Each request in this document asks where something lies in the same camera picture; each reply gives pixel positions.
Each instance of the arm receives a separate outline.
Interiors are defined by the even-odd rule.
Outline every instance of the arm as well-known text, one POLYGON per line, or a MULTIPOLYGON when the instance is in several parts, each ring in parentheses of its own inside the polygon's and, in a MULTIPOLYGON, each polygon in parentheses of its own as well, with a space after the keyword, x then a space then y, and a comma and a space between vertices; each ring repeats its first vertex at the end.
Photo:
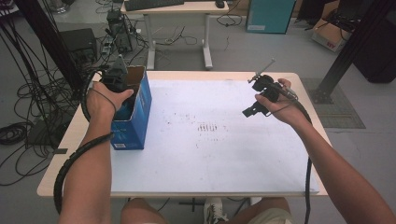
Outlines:
MULTIPOLYGON (((281 78, 279 82, 290 87, 286 79, 281 78)), ((347 223, 396 223, 396 217, 379 193, 322 138, 286 97, 280 96, 276 104, 260 95, 256 95, 256 99, 268 110, 277 111, 274 116, 288 123, 301 137, 329 197, 347 223)))
MULTIPOLYGON (((90 124, 81 145, 111 131, 115 109, 132 91, 114 93, 94 83, 87 97, 90 124)), ((64 182, 59 223, 110 223, 111 160, 109 141, 84 153, 70 168, 64 182)))

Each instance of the hand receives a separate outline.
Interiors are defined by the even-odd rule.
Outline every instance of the hand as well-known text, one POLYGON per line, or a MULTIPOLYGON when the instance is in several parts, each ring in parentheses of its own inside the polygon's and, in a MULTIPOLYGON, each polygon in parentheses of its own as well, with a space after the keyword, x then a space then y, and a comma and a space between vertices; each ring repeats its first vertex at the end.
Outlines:
MULTIPOLYGON (((291 82, 285 78, 278 80, 283 86, 283 90, 287 87, 291 87, 291 82)), ((289 125, 293 126, 299 120, 306 120, 304 114, 289 100, 286 96, 279 94, 279 98, 276 103, 272 103, 266 97, 259 94, 255 95, 256 100, 263 106, 265 106, 273 115, 289 125)))
POLYGON ((93 87, 87 96, 88 112, 92 118, 95 116, 110 116, 113 118, 117 110, 120 109, 122 102, 133 93, 133 90, 116 93, 110 91, 101 82, 93 82, 93 87))

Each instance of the mouse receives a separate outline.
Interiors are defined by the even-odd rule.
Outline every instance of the mouse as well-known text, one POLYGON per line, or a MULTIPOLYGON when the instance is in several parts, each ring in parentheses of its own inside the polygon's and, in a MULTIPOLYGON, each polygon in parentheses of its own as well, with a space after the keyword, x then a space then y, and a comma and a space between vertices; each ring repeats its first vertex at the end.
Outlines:
POLYGON ((216 7, 224 8, 224 2, 222 0, 216 0, 216 7))

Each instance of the forearm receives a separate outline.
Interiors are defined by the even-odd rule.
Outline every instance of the forearm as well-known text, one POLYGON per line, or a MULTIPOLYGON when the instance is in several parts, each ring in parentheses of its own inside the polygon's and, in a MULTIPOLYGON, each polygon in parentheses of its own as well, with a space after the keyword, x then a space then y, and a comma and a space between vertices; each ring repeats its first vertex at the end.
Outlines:
POLYGON ((302 121, 292 125, 304 142, 309 157, 332 202, 347 223, 393 223, 388 205, 348 162, 312 127, 302 121))
MULTIPOLYGON (((93 117, 81 146, 110 133, 110 123, 111 117, 93 117)), ((109 223, 110 190, 111 160, 107 141, 85 152, 70 168, 64 182, 60 222, 82 217, 84 222, 109 223)))

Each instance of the shoe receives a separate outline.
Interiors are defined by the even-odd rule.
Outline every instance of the shoe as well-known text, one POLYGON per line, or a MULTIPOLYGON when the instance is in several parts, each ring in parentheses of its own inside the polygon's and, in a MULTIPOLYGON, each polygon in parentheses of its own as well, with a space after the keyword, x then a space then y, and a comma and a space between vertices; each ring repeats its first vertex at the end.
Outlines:
POLYGON ((220 221, 228 221, 227 215, 223 214, 221 198, 208 198, 204 206, 204 224, 217 224, 220 221))

